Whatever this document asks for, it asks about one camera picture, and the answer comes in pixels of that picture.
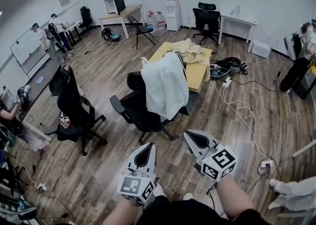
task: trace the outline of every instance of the beige cloth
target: beige cloth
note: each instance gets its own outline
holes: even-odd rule
[[[192,43],[190,38],[187,38],[185,41],[179,41],[173,44],[171,47],[173,51],[179,51],[182,54],[183,61],[190,64],[197,62],[201,65],[206,66],[206,72],[204,75],[204,81],[208,81],[210,78],[210,63],[208,59],[205,59],[202,56],[203,48],[199,45]]]

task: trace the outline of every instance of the desk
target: desk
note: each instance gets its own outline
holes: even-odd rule
[[[220,9],[221,12],[221,27],[220,27],[220,32],[219,32],[219,39],[218,39],[218,44],[221,44],[222,41],[222,34],[223,34],[223,27],[224,27],[224,21],[225,19],[230,19],[234,21],[238,21],[247,25],[250,25],[250,29],[248,31],[246,43],[251,40],[253,42],[253,32],[256,28],[256,26],[259,25],[256,16],[253,14],[252,11],[246,10],[242,6],[240,7],[240,13],[238,15],[236,14],[231,14],[231,12],[236,8],[236,5],[226,5],[223,8]]]
[[[172,47],[173,43],[164,42],[153,56],[149,59],[150,62],[158,61],[163,58],[164,54],[167,53]],[[212,50],[203,48],[202,56],[206,59],[210,59]],[[206,66],[199,63],[190,63],[186,67],[187,82],[189,87],[189,101],[188,104],[180,109],[180,113],[190,115],[197,99],[198,90],[203,82],[203,77],[206,72]]]
[[[126,25],[125,25],[125,23],[126,23],[126,16],[128,16],[129,14],[131,14],[132,12],[134,12],[134,11],[136,11],[138,9],[140,11],[141,22],[144,25],[145,24],[145,16],[144,16],[144,13],[143,13],[143,7],[142,7],[141,4],[138,4],[138,5],[126,6],[126,8],[119,13],[119,15],[114,13],[114,14],[108,14],[105,17],[99,18],[102,30],[104,29],[102,20],[111,19],[111,18],[120,18],[120,21],[121,21],[123,29],[124,29],[125,36],[126,36],[127,39],[129,39],[129,35],[128,35],[127,29],[126,29]]]
[[[78,32],[78,29],[77,29],[77,25],[78,25],[78,24],[80,24],[80,21],[78,21],[78,22],[76,22],[76,23],[74,23],[74,24],[68,26],[68,27],[65,29],[66,36],[67,36],[67,38],[68,38],[68,40],[69,40],[69,42],[70,42],[70,44],[71,44],[72,46],[74,46],[74,45],[77,44],[79,41],[81,41],[81,37],[80,37],[80,34],[79,34],[79,32]],[[72,33],[71,33],[71,30],[72,30],[72,29],[75,30],[75,32],[77,33],[77,36],[78,36],[78,38],[79,38],[79,41],[78,41],[77,43],[76,43],[76,41],[75,41],[75,39],[74,39],[74,37],[73,37],[73,35],[72,35]]]

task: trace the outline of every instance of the black chair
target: black chair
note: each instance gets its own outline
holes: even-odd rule
[[[68,76],[66,82],[61,81],[64,75]],[[60,75],[55,74],[51,82],[55,82],[55,84],[49,84],[50,89],[51,87],[54,88],[53,92],[55,94],[59,88],[58,108],[69,117],[71,124],[69,127],[64,128],[58,122],[55,126],[44,129],[43,132],[46,135],[57,134],[58,140],[69,139],[77,142],[78,138],[82,137],[83,156],[87,155],[84,149],[89,134],[102,139],[106,144],[106,139],[90,130],[99,120],[105,121],[106,118],[104,115],[95,118],[94,107],[85,97],[80,96],[72,68],[69,66],[68,71],[62,71]]]
[[[82,23],[79,25],[80,28],[85,28],[83,33],[89,31],[92,27],[90,24],[92,23],[91,13],[90,9],[84,7],[81,7],[80,9],[81,16],[82,16]]]
[[[130,23],[136,28],[136,49],[138,47],[138,35],[143,34],[147,39],[149,39],[154,45],[156,45],[151,39],[150,36],[154,38],[154,36],[150,33],[153,31],[152,28],[148,28],[149,25],[142,25],[139,23],[133,16],[129,15],[128,20]]]
[[[220,28],[220,16],[221,13],[216,10],[216,5],[207,4],[207,3],[198,3],[198,7],[200,9],[194,8],[194,16],[196,17],[196,28],[199,30],[199,34],[194,34],[193,38],[196,35],[202,35],[203,39],[199,42],[199,45],[202,45],[202,42],[206,38],[210,38],[215,41],[216,45],[218,45],[219,38],[219,28]],[[204,30],[205,25],[208,25],[208,30]]]
[[[127,76],[127,85],[131,90],[133,90],[133,92],[121,100],[119,100],[117,96],[113,95],[110,98],[110,102],[113,108],[124,117],[126,122],[134,124],[137,129],[142,132],[138,139],[139,144],[144,144],[142,139],[146,133],[160,132],[161,130],[168,135],[171,141],[175,140],[177,136],[171,135],[166,130],[165,126],[169,122],[173,121],[176,116],[174,116],[171,121],[167,119],[161,121],[160,115],[147,110],[146,86],[141,73],[129,73]]]

